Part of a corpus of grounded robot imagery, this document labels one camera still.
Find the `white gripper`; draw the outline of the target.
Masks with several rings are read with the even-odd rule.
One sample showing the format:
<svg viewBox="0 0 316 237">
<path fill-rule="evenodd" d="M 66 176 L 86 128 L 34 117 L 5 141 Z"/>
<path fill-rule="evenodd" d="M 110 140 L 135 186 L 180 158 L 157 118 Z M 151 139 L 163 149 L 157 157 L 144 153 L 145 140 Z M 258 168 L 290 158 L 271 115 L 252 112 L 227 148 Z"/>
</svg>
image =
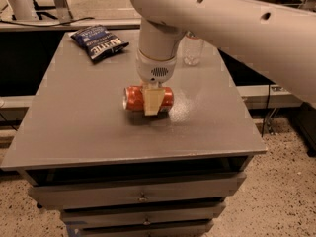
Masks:
<svg viewBox="0 0 316 237">
<path fill-rule="evenodd" d="M 176 62 L 176 56 L 161 61 L 147 57 L 140 49 L 136 53 L 136 70 L 144 83 L 165 83 L 172 77 Z M 147 116 L 156 116 L 164 100 L 165 89 L 146 85 L 142 88 L 142 95 L 144 113 Z"/>
</svg>

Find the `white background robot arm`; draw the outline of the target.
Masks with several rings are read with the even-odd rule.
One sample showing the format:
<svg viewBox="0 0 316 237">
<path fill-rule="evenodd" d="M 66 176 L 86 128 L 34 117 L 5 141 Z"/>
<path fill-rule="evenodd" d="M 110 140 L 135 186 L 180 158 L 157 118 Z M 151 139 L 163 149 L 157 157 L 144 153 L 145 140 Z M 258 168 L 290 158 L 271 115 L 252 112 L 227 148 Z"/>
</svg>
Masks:
<svg viewBox="0 0 316 237">
<path fill-rule="evenodd" d="M 38 19 L 33 0 L 7 0 L 7 2 L 17 20 L 35 21 Z"/>
</svg>

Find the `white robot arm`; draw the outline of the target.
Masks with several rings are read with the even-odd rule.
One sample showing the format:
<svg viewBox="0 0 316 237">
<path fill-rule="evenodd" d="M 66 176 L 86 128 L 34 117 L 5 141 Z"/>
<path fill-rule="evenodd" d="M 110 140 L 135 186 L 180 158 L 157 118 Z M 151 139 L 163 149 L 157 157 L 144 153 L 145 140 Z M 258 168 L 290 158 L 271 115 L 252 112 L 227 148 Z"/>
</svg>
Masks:
<svg viewBox="0 0 316 237">
<path fill-rule="evenodd" d="M 316 105 L 316 15 L 257 0 L 130 0 L 141 15 L 137 72 L 157 88 L 172 76 L 185 32 Z"/>
</svg>

